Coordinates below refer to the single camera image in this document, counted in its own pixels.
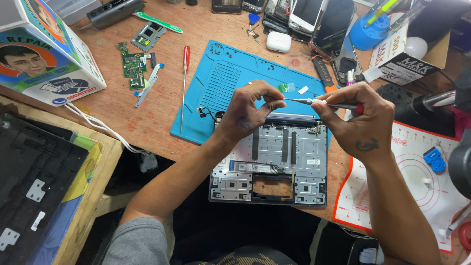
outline cardboard box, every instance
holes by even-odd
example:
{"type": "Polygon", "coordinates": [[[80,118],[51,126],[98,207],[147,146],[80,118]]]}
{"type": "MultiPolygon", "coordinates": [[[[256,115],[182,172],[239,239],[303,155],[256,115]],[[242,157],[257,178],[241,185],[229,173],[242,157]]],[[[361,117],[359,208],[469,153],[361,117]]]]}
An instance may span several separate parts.
{"type": "MultiPolygon", "coordinates": [[[[390,16],[392,23],[401,14],[395,13],[393,17],[390,16]]],[[[434,47],[429,48],[422,59],[417,59],[404,51],[407,26],[406,19],[397,32],[389,33],[384,40],[380,41],[373,48],[370,61],[370,68],[377,67],[384,73],[381,76],[382,79],[398,85],[405,85],[443,69],[447,61],[450,33],[438,41],[434,47]]]]}
{"type": "Polygon", "coordinates": [[[43,0],[3,0],[0,84],[52,106],[106,88],[89,48],[43,0]]]}

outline left hand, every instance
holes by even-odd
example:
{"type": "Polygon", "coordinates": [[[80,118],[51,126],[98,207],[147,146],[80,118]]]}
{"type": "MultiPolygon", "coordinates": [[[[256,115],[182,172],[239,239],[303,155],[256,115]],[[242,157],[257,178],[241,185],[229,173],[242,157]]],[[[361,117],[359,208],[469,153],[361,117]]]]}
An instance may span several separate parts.
{"type": "Polygon", "coordinates": [[[283,99],[283,94],[265,81],[254,80],[252,84],[236,89],[213,135],[235,145],[262,126],[270,112],[286,107],[283,99]],[[255,100],[262,97],[265,104],[257,109],[255,100]]]}

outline black tape strip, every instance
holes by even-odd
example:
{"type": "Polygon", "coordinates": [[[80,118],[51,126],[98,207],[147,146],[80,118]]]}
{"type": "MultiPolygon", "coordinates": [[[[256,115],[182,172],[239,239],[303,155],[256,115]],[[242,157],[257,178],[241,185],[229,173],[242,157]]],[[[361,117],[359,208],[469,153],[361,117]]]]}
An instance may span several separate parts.
{"type": "Polygon", "coordinates": [[[283,149],[281,162],[288,162],[288,129],[283,129],[283,149]]]}
{"type": "Polygon", "coordinates": [[[296,132],[291,133],[291,164],[296,164],[296,132]]]}
{"type": "Polygon", "coordinates": [[[252,160],[259,159],[259,132],[260,127],[257,127],[252,135],[252,160]]]}

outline right hand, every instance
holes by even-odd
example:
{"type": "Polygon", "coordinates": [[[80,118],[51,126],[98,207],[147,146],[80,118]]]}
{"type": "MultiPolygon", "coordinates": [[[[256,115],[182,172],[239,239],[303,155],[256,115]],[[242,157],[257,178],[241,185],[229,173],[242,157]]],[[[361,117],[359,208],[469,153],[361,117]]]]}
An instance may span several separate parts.
{"type": "Polygon", "coordinates": [[[340,119],[326,104],[314,102],[311,105],[347,154],[357,158],[364,165],[393,157],[393,103],[381,98],[365,82],[341,88],[317,99],[323,99],[328,104],[345,101],[363,104],[363,115],[353,117],[347,122],[340,119]]]}

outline screwdriver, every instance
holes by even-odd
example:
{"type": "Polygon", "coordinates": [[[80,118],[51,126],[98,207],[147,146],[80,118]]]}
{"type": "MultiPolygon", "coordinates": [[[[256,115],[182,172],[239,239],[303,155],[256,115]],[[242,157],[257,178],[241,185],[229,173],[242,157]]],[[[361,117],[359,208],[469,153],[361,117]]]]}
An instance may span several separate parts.
{"type": "Polygon", "coordinates": [[[344,108],[344,109],[349,109],[349,110],[354,110],[356,114],[362,115],[363,114],[363,104],[357,103],[356,105],[351,105],[351,104],[327,104],[325,100],[321,99],[285,99],[285,100],[291,100],[291,101],[296,101],[299,103],[303,104],[308,104],[311,105],[314,102],[320,102],[324,103],[329,107],[332,108],[344,108]]]}
{"type": "Polygon", "coordinates": [[[185,108],[185,83],[187,81],[187,70],[190,64],[190,46],[185,46],[183,51],[183,100],[181,101],[181,122],[180,122],[180,134],[183,128],[183,109],[185,108]]]}

